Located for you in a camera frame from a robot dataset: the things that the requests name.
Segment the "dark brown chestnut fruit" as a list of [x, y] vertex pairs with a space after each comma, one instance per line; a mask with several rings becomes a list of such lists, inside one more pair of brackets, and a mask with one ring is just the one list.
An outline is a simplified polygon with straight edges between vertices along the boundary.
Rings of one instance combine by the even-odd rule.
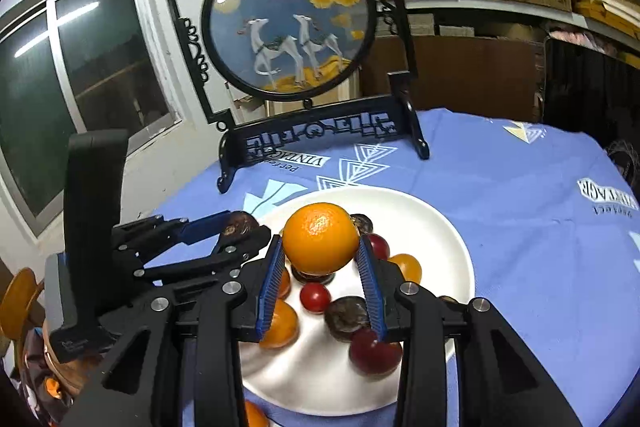
[[258, 228], [258, 221], [250, 213], [241, 210], [232, 211], [220, 235], [224, 237], [239, 237]]

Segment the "large orange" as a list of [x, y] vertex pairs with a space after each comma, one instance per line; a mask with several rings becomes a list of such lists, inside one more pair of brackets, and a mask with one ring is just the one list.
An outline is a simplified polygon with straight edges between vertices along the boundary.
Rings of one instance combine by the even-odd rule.
[[349, 213], [329, 202], [299, 208], [282, 230], [283, 250], [291, 265], [313, 277], [341, 270], [355, 256], [359, 241]]

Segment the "large dark red plum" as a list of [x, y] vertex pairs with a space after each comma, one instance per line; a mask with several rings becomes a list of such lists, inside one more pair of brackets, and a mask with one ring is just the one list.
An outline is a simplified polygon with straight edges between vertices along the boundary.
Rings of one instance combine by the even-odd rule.
[[403, 354], [400, 343], [379, 340], [372, 329], [360, 329], [352, 335], [348, 352], [349, 360], [360, 373], [374, 376], [393, 372]]

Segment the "orange mandarin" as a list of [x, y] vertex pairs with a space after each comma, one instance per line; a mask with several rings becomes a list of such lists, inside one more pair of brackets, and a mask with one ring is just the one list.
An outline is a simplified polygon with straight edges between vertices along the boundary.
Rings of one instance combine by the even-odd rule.
[[270, 329], [259, 341], [259, 346], [265, 349], [286, 347], [297, 338], [298, 331], [296, 311], [284, 300], [278, 299], [274, 306]]

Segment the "wooden chair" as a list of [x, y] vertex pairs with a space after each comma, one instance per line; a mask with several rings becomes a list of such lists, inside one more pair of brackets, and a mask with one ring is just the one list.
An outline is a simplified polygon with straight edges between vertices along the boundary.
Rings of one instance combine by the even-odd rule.
[[27, 333], [44, 321], [43, 306], [38, 301], [44, 289], [30, 268], [18, 271], [1, 300], [1, 334], [14, 344], [15, 358], [21, 362]]

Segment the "small red cherry tomato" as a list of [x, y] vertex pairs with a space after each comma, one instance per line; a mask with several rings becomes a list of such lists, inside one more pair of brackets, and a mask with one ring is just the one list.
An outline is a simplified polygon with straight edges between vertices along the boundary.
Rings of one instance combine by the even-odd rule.
[[299, 291], [303, 308], [310, 313], [320, 314], [328, 309], [332, 297], [328, 288], [320, 283], [307, 283]]

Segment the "dark brown water chestnut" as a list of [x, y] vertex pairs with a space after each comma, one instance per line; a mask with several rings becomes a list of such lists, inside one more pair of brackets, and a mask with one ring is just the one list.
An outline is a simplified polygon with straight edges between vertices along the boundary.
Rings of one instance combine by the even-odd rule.
[[372, 220], [363, 213], [352, 213], [350, 219], [360, 235], [368, 235], [373, 232]]

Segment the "small dark red plum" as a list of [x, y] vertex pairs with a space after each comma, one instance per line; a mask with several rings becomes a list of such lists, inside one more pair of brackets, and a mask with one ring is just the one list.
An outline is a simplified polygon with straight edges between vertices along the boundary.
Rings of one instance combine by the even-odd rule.
[[367, 239], [375, 257], [382, 260], [387, 260], [390, 257], [390, 245], [388, 245], [384, 237], [375, 233], [370, 233], [367, 235]]

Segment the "blue printed tablecloth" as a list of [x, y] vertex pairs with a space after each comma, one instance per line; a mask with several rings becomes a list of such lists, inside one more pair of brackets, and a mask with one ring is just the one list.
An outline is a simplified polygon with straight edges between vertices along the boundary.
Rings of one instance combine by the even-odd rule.
[[208, 167], [160, 205], [169, 218], [242, 209], [261, 218], [334, 188], [426, 202], [460, 233], [478, 295], [535, 352], [586, 426], [639, 421], [639, 205], [582, 133], [434, 109], [431, 156], [344, 133], [288, 144], [220, 193]]

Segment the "round deer art screen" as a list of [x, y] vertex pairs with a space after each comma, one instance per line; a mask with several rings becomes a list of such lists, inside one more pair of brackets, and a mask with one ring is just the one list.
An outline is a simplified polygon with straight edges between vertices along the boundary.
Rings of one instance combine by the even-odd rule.
[[[219, 191], [240, 169], [328, 134], [406, 136], [420, 158], [430, 157], [409, 94], [418, 68], [405, 0], [167, 3], [205, 119], [221, 135]], [[405, 68], [387, 76], [390, 92], [321, 103], [358, 72], [379, 23], [405, 52]]]

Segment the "aluminium frame window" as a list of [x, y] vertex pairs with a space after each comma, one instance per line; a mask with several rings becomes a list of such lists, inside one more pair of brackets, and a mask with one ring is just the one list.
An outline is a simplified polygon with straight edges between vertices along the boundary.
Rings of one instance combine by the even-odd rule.
[[125, 129], [147, 146], [181, 117], [153, 0], [22, 0], [1, 17], [1, 179], [33, 236], [63, 209], [66, 144]]

